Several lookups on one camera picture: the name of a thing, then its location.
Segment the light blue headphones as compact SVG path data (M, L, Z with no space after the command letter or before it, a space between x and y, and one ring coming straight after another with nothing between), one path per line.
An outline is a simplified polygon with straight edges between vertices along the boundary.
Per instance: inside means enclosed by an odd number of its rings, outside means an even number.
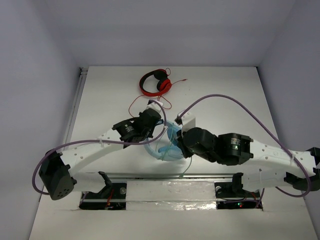
M166 122L166 131L167 142L165 145L158 147L158 143L161 143L161 138L156 143L155 148L150 146L150 144L145 144L144 149L146 152L153 158L165 162L174 162L179 161L184 158L181 149L177 146L177 133L181 128L171 121Z

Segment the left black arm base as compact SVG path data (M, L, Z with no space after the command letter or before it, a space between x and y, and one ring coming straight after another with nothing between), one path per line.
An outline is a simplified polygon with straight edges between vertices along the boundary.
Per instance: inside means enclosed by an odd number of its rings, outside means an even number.
M126 210L126 182L112 182L108 175L99 171L104 180L104 187L99 192L86 191L81 194L79 208L81 210Z

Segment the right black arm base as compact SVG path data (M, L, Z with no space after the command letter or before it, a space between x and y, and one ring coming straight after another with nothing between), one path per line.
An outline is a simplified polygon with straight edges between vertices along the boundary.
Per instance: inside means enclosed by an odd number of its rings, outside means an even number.
M241 172L215 174L212 179L219 210L264 209L265 190L251 182L250 175Z

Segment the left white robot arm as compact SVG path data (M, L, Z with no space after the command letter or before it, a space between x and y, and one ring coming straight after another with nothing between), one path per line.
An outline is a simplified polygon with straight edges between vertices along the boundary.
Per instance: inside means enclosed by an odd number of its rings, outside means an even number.
M96 139L69 142L48 151L39 163L38 174L53 201L66 197L74 190L76 173L94 161L128 146L155 141L153 132L167 118L152 108L137 117L116 123Z

